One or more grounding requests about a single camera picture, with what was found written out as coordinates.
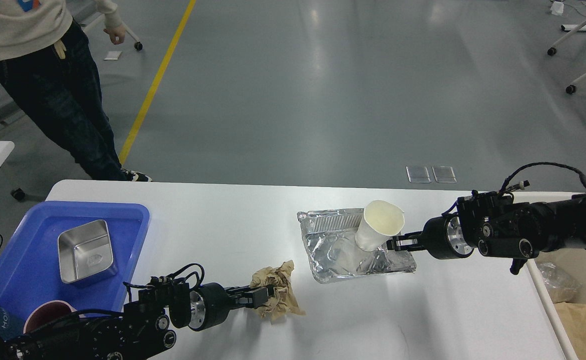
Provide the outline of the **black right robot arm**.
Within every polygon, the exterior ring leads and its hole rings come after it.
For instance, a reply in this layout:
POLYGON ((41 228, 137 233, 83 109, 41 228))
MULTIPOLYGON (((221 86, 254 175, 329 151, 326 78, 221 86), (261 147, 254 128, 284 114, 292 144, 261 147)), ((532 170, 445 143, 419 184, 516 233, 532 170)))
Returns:
POLYGON ((573 166, 556 166, 578 174, 585 192, 558 202, 515 202, 514 193, 530 183, 511 182, 533 167, 529 163, 505 178, 497 191, 474 190, 457 198, 441 216, 429 219, 423 230, 394 235, 386 248, 427 251, 439 260, 465 259, 478 250, 485 257, 512 260, 514 275, 540 253, 586 250, 586 175, 573 166))

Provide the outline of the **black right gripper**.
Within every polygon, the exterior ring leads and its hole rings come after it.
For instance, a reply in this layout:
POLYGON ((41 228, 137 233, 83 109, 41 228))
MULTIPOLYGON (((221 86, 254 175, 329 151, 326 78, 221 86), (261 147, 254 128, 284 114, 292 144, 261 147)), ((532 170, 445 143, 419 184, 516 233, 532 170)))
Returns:
POLYGON ((431 218, 425 223, 423 232, 394 235, 386 241, 386 249, 396 252, 426 250, 438 260, 465 259, 475 250, 464 239, 457 215, 431 218))

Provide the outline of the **person's hand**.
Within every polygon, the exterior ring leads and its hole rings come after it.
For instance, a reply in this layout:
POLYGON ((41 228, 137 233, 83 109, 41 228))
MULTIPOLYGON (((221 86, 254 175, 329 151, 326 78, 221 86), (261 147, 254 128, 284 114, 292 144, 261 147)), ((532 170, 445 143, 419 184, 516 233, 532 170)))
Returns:
POLYGON ((124 43, 126 35, 124 23, 121 23, 118 26, 106 26, 103 31, 108 34, 111 44, 116 46, 124 43))

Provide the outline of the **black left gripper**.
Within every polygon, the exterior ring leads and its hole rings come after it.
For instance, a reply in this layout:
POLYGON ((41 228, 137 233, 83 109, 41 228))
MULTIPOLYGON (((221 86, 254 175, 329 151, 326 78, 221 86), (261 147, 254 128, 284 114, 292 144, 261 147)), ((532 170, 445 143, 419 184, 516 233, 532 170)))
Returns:
POLYGON ((212 282, 190 292, 191 319, 188 327, 196 332, 209 329, 226 321, 230 310, 256 309, 275 297, 274 285, 259 287, 222 287, 212 282))

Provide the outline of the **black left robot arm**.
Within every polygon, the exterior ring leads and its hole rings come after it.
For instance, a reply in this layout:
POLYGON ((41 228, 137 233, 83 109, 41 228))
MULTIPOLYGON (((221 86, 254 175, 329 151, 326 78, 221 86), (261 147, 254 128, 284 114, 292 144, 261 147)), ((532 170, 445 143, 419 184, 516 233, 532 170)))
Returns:
POLYGON ((222 324, 232 310, 258 309, 275 298, 272 284, 223 287, 204 284, 204 268, 195 263, 145 285, 121 312, 76 310, 11 339, 0 337, 0 360, 146 360, 172 349, 176 329, 200 332, 222 324))

